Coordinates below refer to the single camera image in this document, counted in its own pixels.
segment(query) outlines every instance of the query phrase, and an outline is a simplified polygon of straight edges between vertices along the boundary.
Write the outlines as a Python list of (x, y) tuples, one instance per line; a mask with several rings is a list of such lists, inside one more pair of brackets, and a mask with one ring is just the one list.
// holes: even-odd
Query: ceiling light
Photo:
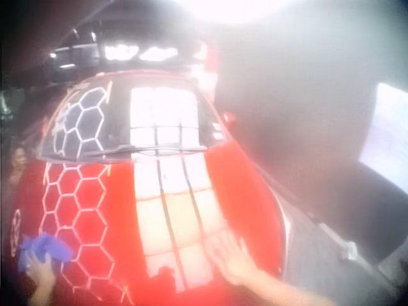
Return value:
[(157, 47), (152, 47), (149, 48), (145, 53), (140, 55), (140, 59), (143, 61), (162, 62), (171, 57), (175, 57), (177, 54), (179, 53), (175, 48), (161, 49)]
[(66, 65), (61, 65), (59, 67), (62, 68), (62, 69), (73, 68), (73, 67), (75, 67), (75, 64), (66, 64)]
[(109, 61), (128, 61), (139, 52), (138, 46), (117, 45), (106, 46), (105, 56)]

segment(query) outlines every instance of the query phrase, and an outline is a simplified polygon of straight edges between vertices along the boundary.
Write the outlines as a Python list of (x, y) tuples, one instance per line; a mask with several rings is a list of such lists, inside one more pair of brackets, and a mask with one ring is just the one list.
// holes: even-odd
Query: white sign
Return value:
[(408, 193), (408, 93), (378, 85), (360, 162)]

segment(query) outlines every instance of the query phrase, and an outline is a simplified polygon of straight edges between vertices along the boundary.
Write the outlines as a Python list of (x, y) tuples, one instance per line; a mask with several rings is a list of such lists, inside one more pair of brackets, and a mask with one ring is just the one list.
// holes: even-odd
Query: windshield wiper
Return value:
[(152, 145), (138, 147), (135, 145), (119, 145), (114, 149), (105, 149), (105, 150), (95, 150), (90, 152), (84, 152), (81, 157), (98, 157), (110, 154), (121, 154), (121, 153), (144, 153), (146, 151), (155, 151), (155, 150), (170, 150), (175, 151), (175, 153), (190, 153), (190, 152), (204, 152), (208, 147), (204, 145), (194, 146), (194, 147), (184, 147), (179, 143), (168, 144), (168, 145)]

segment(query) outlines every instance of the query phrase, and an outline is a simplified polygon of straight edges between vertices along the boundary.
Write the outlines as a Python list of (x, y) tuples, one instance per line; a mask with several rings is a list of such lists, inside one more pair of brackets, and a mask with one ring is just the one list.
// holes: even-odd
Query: side mirror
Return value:
[(234, 113), (224, 112), (222, 115), (222, 120), (224, 121), (227, 127), (231, 127), (237, 121), (237, 117)]

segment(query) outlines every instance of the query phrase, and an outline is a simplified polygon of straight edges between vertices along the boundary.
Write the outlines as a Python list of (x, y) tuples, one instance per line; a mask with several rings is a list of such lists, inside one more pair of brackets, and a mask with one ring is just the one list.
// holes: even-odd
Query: hexagon pattern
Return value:
[(127, 298), (133, 304), (127, 287), (112, 280), (115, 261), (103, 245), (108, 224), (99, 207), (106, 194), (101, 177), (108, 167), (92, 166), (47, 163), (39, 233), (55, 235), (73, 249), (73, 261), (61, 265), (73, 293), (89, 291), (98, 300), (123, 303)]
[(99, 133), (105, 115), (101, 104), (106, 101), (106, 91), (102, 87), (86, 91), (78, 101), (71, 101), (61, 108), (53, 130), (54, 152), (63, 156), (79, 157), (87, 143), (103, 150)]

